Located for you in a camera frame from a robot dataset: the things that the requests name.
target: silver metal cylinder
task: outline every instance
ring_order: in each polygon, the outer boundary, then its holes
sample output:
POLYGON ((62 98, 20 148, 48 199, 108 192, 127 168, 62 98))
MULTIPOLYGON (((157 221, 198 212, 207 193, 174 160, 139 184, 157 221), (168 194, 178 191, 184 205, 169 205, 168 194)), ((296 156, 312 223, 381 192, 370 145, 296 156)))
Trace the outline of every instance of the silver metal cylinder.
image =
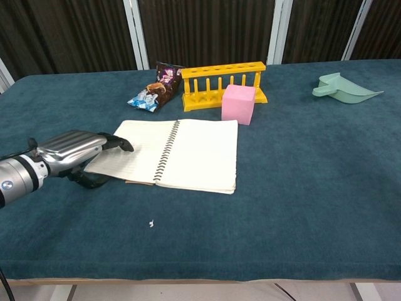
POLYGON ((32 177, 20 162, 15 158, 0 161, 0 208, 33 189, 32 177))

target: table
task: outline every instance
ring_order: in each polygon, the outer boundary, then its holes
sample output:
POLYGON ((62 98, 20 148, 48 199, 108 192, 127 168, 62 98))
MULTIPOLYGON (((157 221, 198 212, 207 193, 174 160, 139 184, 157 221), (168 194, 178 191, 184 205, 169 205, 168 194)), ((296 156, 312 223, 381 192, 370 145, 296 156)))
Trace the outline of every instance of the table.
MULTIPOLYGON (((1 153, 123 120, 219 120, 179 94, 151 114, 126 104, 155 71, 23 78, 0 96, 1 153)), ((233 195, 67 179, 0 210, 8 278, 401 280, 401 60, 268 66, 240 126, 233 195), (321 75, 385 93, 345 105, 311 91, 321 75), (154 227, 149 228, 149 221, 154 227)))

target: chip bag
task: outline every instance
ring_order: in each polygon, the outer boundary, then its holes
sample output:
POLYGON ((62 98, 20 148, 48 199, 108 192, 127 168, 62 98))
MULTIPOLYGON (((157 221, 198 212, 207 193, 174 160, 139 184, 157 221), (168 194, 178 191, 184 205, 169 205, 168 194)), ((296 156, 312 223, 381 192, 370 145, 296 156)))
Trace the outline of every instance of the chip bag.
POLYGON ((128 101, 135 108, 154 112, 163 107, 177 93, 182 81, 182 66, 157 63, 156 82, 146 86, 128 101))

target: yellow test tube rack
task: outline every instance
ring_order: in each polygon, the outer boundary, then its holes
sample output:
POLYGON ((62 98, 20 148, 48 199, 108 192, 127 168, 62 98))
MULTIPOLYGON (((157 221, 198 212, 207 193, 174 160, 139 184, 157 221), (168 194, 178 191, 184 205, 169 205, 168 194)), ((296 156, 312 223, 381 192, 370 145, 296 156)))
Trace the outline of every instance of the yellow test tube rack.
MULTIPOLYGON (((182 79, 184 80, 184 94, 182 95, 182 104, 184 112, 199 110, 201 108, 221 107, 221 100, 226 89, 222 88, 222 78, 218 78, 218 89, 211 90, 210 76, 227 75, 235 73, 255 72, 253 86, 256 88, 256 103, 267 103, 268 99, 260 88, 261 72, 266 70, 266 66, 261 61, 251 63, 229 64, 205 66, 198 68, 182 69, 182 79), (198 91, 197 77, 206 78, 206 91, 198 91), (193 78, 193 92, 190 89, 190 79, 193 78)), ((234 76, 230 76, 230 84, 234 83, 234 76)), ((242 86, 245 86, 246 75, 242 75, 242 86)))

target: light green dustpan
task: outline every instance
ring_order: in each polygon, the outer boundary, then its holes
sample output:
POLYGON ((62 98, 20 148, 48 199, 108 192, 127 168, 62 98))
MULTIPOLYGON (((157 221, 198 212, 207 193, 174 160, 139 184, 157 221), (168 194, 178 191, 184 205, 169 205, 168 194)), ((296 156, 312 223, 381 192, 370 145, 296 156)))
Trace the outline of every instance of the light green dustpan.
POLYGON ((312 92, 314 96, 329 95, 343 103, 360 103, 381 93, 383 91, 373 92, 362 88, 340 76, 340 73, 319 77, 319 87, 312 92))

